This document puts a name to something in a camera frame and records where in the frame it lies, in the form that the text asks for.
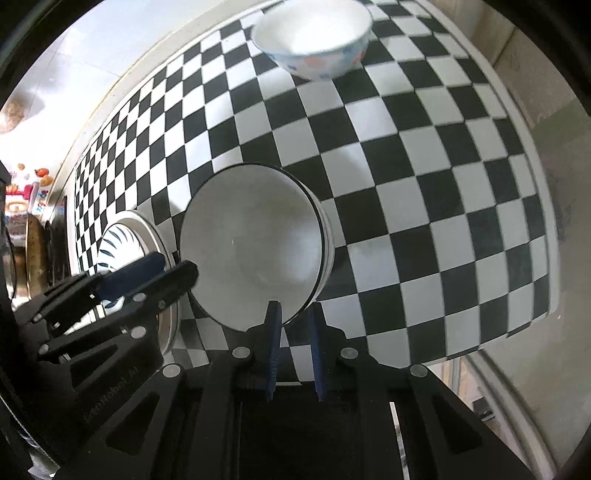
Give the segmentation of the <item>large white bowl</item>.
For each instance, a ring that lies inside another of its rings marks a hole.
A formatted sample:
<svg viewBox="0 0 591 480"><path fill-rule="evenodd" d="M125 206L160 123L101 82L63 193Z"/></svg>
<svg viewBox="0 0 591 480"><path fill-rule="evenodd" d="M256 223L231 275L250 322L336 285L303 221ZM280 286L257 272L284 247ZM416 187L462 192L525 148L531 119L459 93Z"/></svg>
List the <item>large white bowl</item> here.
<svg viewBox="0 0 591 480"><path fill-rule="evenodd" d="M179 253L197 265L191 295L198 307L244 332L263 324L271 301L287 324L318 299L332 273L335 237L321 201L294 175L235 164L191 198Z"/></svg>

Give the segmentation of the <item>floral patterned white bowl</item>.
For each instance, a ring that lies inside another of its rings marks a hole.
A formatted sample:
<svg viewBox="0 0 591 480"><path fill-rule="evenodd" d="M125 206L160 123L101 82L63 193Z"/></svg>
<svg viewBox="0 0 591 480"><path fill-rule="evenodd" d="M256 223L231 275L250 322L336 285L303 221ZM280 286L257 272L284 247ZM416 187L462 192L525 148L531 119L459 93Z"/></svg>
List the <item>floral patterned white bowl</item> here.
<svg viewBox="0 0 591 480"><path fill-rule="evenodd" d="M252 43L304 80L331 80L360 65L374 19L359 1L285 1L252 27Z"/></svg>

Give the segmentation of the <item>white plate with striped rim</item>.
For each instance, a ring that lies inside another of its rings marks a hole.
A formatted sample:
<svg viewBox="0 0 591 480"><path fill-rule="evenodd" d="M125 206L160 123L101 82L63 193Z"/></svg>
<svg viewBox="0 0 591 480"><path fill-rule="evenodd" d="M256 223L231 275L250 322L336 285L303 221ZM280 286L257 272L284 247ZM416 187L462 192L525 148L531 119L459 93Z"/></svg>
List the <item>white plate with striped rim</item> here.
<svg viewBox="0 0 591 480"><path fill-rule="evenodd" d="M140 285L172 267L155 227L140 213L117 213L98 244L97 271L112 276L113 287L101 300L106 314L119 310Z"/></svg>

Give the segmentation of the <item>colourful packaging in background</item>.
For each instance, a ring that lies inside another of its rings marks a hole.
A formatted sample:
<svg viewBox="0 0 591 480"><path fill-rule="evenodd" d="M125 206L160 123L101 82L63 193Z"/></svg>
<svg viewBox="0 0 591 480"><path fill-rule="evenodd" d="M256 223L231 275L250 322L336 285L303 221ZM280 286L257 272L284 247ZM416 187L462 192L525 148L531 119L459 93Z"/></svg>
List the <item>colourful packaging in background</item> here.
<svg viewBox="0 0 591 480"><path fill-rule="evenodd" d="M24 247L29 216L41 219L54 178L48 168L29 168L19 163L8 169L4 220L14 246Z"/></svg>

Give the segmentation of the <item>black white checkered mat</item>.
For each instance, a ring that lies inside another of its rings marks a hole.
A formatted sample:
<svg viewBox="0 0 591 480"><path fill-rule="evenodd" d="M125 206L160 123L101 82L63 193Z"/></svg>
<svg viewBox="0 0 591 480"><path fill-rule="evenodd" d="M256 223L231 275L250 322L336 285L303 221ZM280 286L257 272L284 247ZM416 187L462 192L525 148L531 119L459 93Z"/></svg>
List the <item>black white checkered mat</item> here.
<svg viewBox="0 0 591 480"><path fill-rule="evenodd" d="M218 170L283 167L335 233L325 318L406 366L512 336L559 303L556 221L533 139L493 68L424 1L372 1L363 62L298 80L250 41L262 10L190 42L135 87L74 172L70 257L95 272L126 210L176 251Z"/></svg>

